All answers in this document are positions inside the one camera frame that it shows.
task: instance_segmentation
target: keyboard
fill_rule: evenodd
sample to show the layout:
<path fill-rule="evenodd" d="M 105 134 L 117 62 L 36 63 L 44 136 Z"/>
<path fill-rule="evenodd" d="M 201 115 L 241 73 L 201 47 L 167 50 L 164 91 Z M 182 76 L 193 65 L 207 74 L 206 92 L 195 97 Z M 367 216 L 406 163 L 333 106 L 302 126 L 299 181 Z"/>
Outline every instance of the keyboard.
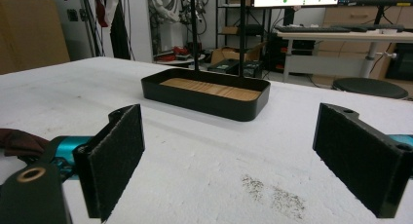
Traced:
<path fill-rule="evenodd" d="M 384 24 L 335 24 L 331 25 L 332 27 L 344 27 L 348 29 L 352 28 L 365 28 L 366 30 L 376 30 L 376 29 L 397 29 L 397 32 L 402 32 L 404 30 L 404 26 L 402 24 L 390 24 L 390 23 L 384 23 Z"/>
<path fill-rule="evenodd" d="M 349 28 L 344 27 L 293 27 L 293 26 L 276 26 L 276 30 L 280 32 L 314 32 L 314 33 L 343 33 L 351 32 Z"/>

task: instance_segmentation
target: cardboard box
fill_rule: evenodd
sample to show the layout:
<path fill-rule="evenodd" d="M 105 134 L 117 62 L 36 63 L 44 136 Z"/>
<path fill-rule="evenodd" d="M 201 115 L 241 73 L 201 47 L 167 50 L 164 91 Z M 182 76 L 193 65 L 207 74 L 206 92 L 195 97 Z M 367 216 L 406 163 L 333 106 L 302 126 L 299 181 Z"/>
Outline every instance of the cardboard box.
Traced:
<path fill-rule="evenodd" d="M 0 0 L 0 74 L 68 61 L 54 0 Z"/>
<path fill-rule="evenodd" d="M 237 35 L 238 33 L 238 27 L 237 26 L 224 26 L 222 27 L 222 34 L 228 34 L 228 35 Z"/>
<path fill-rule="evenodd" d="M 230 4 L 241 4 L 241 0 L 230 0 Z M 251 0 L 245 0 L 245 5 L 250 7 L 251 6 Z"/>
<path fill-rule="evenodd" d="M 263 48 L 267 42 L 262 42 L 255 47 L 248 49 L 244 53 L 244 60 L 259 60 L 261 48 Z M 220 62 L 223 59 L 240 59 L 240 49 L 233 47 L 223 47 L 213 50 L 211 65 Z"/>

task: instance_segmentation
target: black tray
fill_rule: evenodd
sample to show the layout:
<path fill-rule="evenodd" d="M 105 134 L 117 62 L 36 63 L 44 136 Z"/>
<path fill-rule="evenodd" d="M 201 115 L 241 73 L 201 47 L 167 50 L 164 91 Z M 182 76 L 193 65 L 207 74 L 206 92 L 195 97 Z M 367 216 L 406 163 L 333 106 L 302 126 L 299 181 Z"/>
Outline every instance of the black tray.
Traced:
<path fill-rule="evenodd" d="M 240 100 L 219 93 L 202 93 L 185 87 L 177 88 L 162 84 L 171 79 L 243 89 L 247 93 L 257 93 L 257 96 L 249 100 Z M 242 122 L 255 119 L 268 102 L 271 86 L 270 82 L 264 80 L 182 68 L 172 68 L 145 77 L 141 83 L 145 98 Z"/>

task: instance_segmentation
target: black stool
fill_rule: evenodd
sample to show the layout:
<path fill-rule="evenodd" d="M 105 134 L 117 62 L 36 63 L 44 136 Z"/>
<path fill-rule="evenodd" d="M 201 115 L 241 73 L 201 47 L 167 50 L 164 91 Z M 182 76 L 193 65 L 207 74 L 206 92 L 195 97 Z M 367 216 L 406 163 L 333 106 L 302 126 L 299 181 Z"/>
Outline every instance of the black stool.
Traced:
<path fill-rule="evenodd" d="M 361 93 L 388 97 L 394 99 L 403 99 L 408 97 L 409 93 L 392 83 L 367 79 L 367 78 L 344 78 L 333 82 L 333 90 L 346 91 L 350 93 Z"/>

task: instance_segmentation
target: wooden tray bottom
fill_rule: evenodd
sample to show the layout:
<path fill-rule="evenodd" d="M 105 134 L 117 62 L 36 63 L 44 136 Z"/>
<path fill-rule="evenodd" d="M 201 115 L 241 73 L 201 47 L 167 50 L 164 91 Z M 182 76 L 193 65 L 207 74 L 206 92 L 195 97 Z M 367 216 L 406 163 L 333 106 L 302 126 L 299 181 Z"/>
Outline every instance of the wooden tray bottom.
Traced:
<path fill-rule="evenodd" d="M 161 83 L 161 85 L 195 91 L 199 93 L 208 93 L 227 98 L 251 101 L 257 99 L 261 92 L 235 88 L 230 86 L 217 85 L 207 82 L 187 80 L 182 78 L 172 78 Z"/>

